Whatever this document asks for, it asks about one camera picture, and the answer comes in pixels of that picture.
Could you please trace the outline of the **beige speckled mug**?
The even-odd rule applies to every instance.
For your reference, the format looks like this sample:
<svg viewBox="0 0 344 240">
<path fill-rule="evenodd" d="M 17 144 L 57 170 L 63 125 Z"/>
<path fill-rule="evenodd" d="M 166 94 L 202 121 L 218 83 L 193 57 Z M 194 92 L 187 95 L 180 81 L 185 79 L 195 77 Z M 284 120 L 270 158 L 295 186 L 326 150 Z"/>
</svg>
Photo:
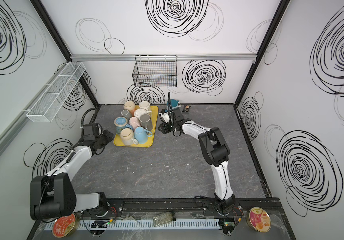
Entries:
<svg viewBox="0 0 344 240">
<path fill-rule="evenodd" d="M 139 142 L 135 138 L 133 130 L 125 128 L 120 133 L 120 138 L 125 146 L 138 145 Z"/>
</svg>

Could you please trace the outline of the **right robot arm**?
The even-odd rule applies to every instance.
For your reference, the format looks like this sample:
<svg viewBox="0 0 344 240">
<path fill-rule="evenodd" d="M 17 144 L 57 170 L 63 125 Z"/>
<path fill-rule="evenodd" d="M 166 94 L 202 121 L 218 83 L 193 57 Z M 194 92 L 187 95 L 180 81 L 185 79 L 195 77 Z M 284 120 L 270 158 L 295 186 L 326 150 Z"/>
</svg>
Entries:
<svg viewBox="0 0 344 240">
<path fill-rule="evenodd" d="M 198 140 L 205 161 L 211 166 L 215 181 L 215 209 L 222 215 L 232 211 L 236 198 L 228 172 L 230 148 L 217 127 L 207 128 L 186 119 L 180 109 L 162 109 L 159 112 L 162 123 L 158 130 L 163 134 L 179 132 Z"/>
</svg>

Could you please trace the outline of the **grey tall mug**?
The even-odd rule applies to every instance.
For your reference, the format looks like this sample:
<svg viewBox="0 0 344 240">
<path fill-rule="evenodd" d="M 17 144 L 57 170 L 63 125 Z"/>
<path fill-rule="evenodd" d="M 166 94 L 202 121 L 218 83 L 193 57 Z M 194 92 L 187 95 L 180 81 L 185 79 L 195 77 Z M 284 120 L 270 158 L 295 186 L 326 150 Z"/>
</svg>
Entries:
<svg viewBox="0 0 344 240">
<path fill-rule="evenodd" d="M 139 118 L 141 126 L 148 130 L 152 131 L 153 130 L 153 123 L 152 123 L 152 117 L 149 114 L 143 114 Z"/>
</svg>

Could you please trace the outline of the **light blue mug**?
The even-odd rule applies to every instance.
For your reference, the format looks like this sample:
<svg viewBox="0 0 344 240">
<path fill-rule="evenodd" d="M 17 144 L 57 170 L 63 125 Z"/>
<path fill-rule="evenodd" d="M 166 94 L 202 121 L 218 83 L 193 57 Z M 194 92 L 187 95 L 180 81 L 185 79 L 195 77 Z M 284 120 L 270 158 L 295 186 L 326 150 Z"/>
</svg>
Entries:
<svg viewBox="0 0 344 240">
<path fill-rule="evenodd" d="M 139 144 L 145 144 L 148 139 L 153 136 L 152 132 L 144 129 L 143 127 L 137 127 L 134 131 L 134 135 Z"/>
</svg>

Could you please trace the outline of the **yellow plastic tray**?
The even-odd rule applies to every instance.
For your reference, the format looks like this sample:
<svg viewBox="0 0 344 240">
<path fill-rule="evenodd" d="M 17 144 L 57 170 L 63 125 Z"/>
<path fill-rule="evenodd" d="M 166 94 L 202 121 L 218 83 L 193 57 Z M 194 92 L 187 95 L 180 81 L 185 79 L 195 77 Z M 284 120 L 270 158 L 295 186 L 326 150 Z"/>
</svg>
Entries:
<svg viewBox="0 0 344 240">
<path fill-rule="evenodd" d="M 137 105 L 133 111 L 122 110 L 122 115 L 114 120 L 117 134 L 114 145 L 117 147 L 149 148 L 153 145 L 159 108 Z"/>
</svg>

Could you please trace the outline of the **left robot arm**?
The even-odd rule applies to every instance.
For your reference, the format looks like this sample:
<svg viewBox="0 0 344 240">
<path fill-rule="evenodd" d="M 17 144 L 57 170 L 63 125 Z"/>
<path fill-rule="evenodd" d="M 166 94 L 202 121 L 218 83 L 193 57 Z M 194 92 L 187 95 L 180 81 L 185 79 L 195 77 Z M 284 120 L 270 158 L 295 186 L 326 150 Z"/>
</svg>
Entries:
<svg viewBox="0 0 344 240">
<path fill-rule="evenodd" d="M 58 166 L 30 183 L 30 217 L 36 221 L 67 217 L 73 213 L 91 211 L 103 217 L 109 203 L 103 192 L 76 194 L 72 179 L 98 150 L 114 139 L 114 134 L 97 123 L 82 127 L 81 138 Z"/>
</svg>

